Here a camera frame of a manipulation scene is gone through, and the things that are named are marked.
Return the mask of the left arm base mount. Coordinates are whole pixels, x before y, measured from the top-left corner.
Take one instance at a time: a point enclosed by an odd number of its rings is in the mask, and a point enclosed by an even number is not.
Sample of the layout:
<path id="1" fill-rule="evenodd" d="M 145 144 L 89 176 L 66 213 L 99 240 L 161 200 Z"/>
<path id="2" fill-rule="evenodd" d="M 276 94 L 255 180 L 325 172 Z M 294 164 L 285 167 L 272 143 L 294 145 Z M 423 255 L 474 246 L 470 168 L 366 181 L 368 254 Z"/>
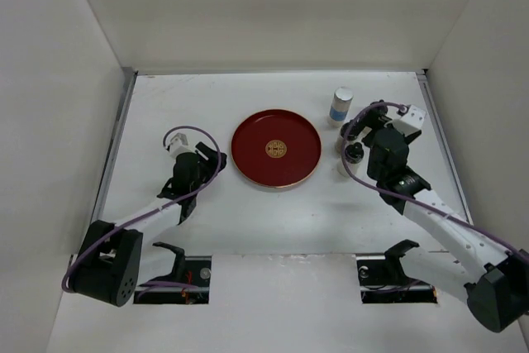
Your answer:
<path id="1" fill-rule="evenodd" d="M 189 256 L 169 243 L 156 242 L 141 257 L 132 302 L 144 305 L 209 303 L 212 257 Z"/>

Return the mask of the blue label spice jar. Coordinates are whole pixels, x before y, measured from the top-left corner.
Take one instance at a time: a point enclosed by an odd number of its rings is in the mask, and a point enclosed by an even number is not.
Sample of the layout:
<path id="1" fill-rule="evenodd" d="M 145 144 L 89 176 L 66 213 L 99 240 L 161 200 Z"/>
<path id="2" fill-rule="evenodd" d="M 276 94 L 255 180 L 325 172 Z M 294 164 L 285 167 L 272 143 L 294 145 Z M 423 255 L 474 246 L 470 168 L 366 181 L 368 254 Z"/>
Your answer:
<path id="1" fill-rule="evenodd" d="M 354 94 L 350 88 L 339 87 L 333 94 L 328 121 L 333 127 L 341 127 L 350 110 Z"/>

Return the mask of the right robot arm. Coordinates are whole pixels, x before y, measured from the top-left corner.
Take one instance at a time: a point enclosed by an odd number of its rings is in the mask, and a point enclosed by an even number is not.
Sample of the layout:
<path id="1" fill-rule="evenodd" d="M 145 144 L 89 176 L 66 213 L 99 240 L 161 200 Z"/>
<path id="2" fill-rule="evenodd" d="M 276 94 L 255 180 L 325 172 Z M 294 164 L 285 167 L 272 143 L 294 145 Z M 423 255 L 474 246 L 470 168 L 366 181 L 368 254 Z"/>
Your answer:
<path id="1" fill-rule="evenodd" d="M 407 164 L 409 146 L 422 134 L 426 115 L 412 105 L 373 102 L 347 123 L 345 136 L 368 131 L 361 144 L 341 145 L 346 175 L 377 192 L 400 215 L 414 222 L 449 252 L 428 252 L 403 240 L 384 252 L 383 271 L 396 293 L 414 281 L 459 299 L 491 332 L 502 332 L 528 314 L 528 254 L 458 217 L 431 185 Z M 363 183 L 350 164 L 367 148 Z"/>

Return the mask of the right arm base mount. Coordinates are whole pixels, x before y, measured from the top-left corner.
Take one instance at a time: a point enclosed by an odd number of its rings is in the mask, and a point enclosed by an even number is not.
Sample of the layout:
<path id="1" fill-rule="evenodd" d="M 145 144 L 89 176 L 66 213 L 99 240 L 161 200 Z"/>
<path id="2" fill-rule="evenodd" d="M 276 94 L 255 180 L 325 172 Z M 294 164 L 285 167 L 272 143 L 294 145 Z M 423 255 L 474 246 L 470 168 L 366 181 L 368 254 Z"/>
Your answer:
<path id="1" fill-rule="evenodd" d="M 407 277 L 399 262 L 417 247 L 415 241 L 404 240 L 384 253 L 355 257 L 363 304 L 438 303 L 435 288 Z"/>

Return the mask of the brown condiment bottle black cap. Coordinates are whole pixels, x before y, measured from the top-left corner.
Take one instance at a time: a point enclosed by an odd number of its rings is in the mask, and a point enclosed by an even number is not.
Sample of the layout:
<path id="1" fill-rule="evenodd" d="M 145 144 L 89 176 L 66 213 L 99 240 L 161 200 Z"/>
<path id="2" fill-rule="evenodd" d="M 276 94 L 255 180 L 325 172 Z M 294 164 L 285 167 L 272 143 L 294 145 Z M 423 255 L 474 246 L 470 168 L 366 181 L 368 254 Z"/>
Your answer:
<path id="1" fill-rule="evenodd" d="M 343 142 L 345 142 L 346 145 L 349 145 L 355 139 L 353 136 L 350 136 L 350 135 L 346 134 L 346 130 L 347 130 L 348 126 L 349 126 L 349 122 L 344 123 L 341 126 L 341 129 L 340 129 L 340 131 L 338 133 L 338 137 L 336 138 L 335 150 L 336 150 L 337 154 L 341 153 L 341 147 L 342 147 L 342 143 Z"/>

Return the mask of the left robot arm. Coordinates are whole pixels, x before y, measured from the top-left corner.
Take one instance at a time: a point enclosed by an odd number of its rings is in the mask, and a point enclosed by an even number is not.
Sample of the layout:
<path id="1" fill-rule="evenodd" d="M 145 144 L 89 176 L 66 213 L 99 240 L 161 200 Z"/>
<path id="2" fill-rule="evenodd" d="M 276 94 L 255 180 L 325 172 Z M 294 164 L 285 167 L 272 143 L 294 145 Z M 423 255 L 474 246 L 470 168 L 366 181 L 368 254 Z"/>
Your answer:
<path id="1" fill-rule="evenodd" d="M 98 220 L 89 226 L 64 276 L 65 292 L 121 307 L 153 289 L 178 289 L 183 296 L 205 289 L 203 280 L 193 281 L 184 249 L 161 236 L 192 215 L 198 193 L 226 167 L 226 154 L 202 142 L 194 150 L 180 144 L 171 150 L 173 174 L 149 206 L 130 221 Z"/>

